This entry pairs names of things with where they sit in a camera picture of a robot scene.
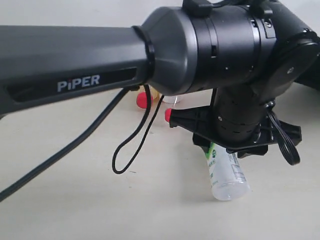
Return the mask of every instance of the arm end effector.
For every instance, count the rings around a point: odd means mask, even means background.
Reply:
[[[188,2],[194,6],[205,1],[185,1],[184,6]],[[170,127],[193,132],[193,143],[204,151],[213,142],[229,153],[237,153],[239,158],[264,156],[268,145],[278,144],[293,166],[300,163],[295,146],[302,141],[301,128],[278,120],[273,107],[276,98],[315,63],[320,41],[279,1],[258,2],[219,8],[200,4],[195,7],[195,15],[191,7],[187,9],[195,33],[199,34],[198,65],[201,64],[188,91],[213,89],[212,98],[208,106],[173,110]],[[201,15],[201,6],[210,6],[211,11]],[[217,21],[224,14],[229,14],[228,20]],[[232,21],[237,22],[238,28],[233,28]],[[205,35],[201,25],[211,31],[207,33],[213,45],[210,56],[200,45],[205,45],[205,41],[201,42]],[[228,27],[233,33],[226,32]]]

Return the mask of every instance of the red cap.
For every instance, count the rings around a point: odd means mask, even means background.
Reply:
[[[170,122],[171,110],[172,110],[172,108],[168,108],[167,110],[165,110],[165,113],[164,113],[164,119],[165,119],[168,123]]]
[[[153,104],[154,98],[151,96],[151,104]],[[147,94],[145,92],[140,92],[138,96],[136,96],[136,104],[141,109],[147,108]]]

